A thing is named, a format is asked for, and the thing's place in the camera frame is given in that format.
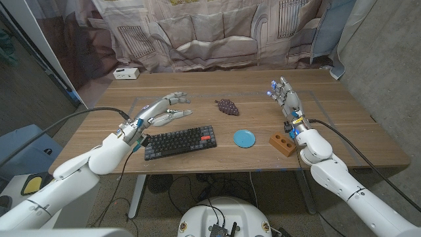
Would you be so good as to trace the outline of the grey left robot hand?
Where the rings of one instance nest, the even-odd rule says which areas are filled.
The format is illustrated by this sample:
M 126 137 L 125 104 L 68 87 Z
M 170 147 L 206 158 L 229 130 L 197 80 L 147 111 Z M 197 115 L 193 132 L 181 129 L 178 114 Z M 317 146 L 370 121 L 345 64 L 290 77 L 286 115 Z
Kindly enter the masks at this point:
M 140 138 L 142 132 L 150 126 L 164 126 L 175 119 L 180 119 L 191 115 L 191 110 L 172 110 L 168 107 L 177 103 L 190 103 L 186 99 L 186 92 L 170 93 L 161 99 L 142 108 L 133 118 L 120 125 L 117 130 L 117 138 L 123 140 L 128 145 L 132 145 Z

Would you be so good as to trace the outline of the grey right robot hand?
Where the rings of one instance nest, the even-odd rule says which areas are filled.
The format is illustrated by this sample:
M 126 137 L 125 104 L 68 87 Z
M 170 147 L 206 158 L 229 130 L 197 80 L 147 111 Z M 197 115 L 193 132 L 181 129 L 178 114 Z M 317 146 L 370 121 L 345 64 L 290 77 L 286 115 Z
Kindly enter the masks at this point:
M 284 122 L 285 133 L 294 140 L 300 133 L 312 128 L 310 122 L 305 118 L 301 100 L 297 93 L 283 77 L 280 81 L 271 81 L 271 91 L 266 93 L 281 108 L 287 121 Z

